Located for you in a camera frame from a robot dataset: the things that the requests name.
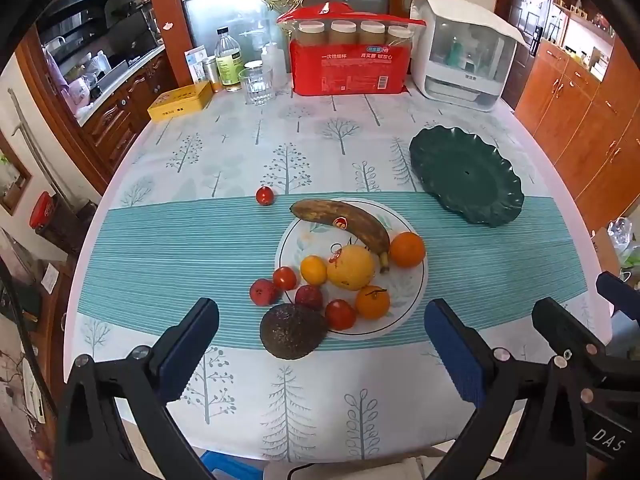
white plate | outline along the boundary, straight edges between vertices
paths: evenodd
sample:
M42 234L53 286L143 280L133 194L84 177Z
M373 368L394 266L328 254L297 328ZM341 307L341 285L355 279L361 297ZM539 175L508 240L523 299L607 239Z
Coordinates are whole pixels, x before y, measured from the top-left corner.
M375 216L389 233L391 239L404 231L415 230L411 224L391 208L371 200L356 198L337 198L341 202L360 207ZM288 266L300 275L300 262L312 254L328 260L339 246L346 244L364 245L357 237L332 226L314 224L300 219L295 219L280 239L276 251L275 266ZM411 317L413 311L420 304L427 285L428 266L427 258L413 269L401 269L391 262L388 273L380 274L380 262L376 261L376 273L371 280L371 285L377 285L388 290L391 296L391 308L385 316L377 320L367 320L358 317L356 324L350 329L341 332L330 330L328 335L336 339L363 340L372 339L387 334L402 325ZM329 282L322 287L324 304L331 300L346 300L353 305L357 292L343 290ZM286 292L287 299L293 303L296 291Z

orange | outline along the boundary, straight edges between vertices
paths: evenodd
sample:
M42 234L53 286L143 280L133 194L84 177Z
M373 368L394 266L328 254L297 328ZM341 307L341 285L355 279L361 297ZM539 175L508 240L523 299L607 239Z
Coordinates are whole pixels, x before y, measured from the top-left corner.
M400 233L391 242L389 256L398 267L415 267L424 259L427 251L424 242L416 233Z
M389 311L391 298L384 288L367 285L359 290L354 306L364 319L379 319Z

glass cup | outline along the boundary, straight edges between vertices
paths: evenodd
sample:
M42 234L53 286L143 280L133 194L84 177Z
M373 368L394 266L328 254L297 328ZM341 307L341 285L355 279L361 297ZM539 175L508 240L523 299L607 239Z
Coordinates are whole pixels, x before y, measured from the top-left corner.
M263 65L244 68L238 76L248 105L262 105L274 97L271 67Z

teal striped table runner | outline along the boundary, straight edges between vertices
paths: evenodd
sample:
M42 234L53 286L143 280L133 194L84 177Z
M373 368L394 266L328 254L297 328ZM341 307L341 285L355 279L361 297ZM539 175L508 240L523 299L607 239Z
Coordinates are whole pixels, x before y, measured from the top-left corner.
M303 198L364 197L408 219L427 244L429 281L422 304L401 327L365 341L326 339L319 350L372 348L426 341L424 305L445 298L478 330L528 316L536 300L559 302L586 290L574 243L549 197L527 196L512 223L468 224L428 194L322 193L279 196L263 208L253 197L217 198L112 209L88 265L78 311L160 335L206 296L220 308L214 343L262 349L263 308L250 285L273 272L289 206Z

yellow tin box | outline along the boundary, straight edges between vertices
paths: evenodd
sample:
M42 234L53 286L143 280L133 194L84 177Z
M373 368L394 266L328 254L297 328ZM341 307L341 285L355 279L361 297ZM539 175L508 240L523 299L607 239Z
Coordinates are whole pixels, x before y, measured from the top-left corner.
M209 81L183 86L169 90L160 95L148 108L153 121L164 121L172 117L191 114L204 110L213 97L213 89Z

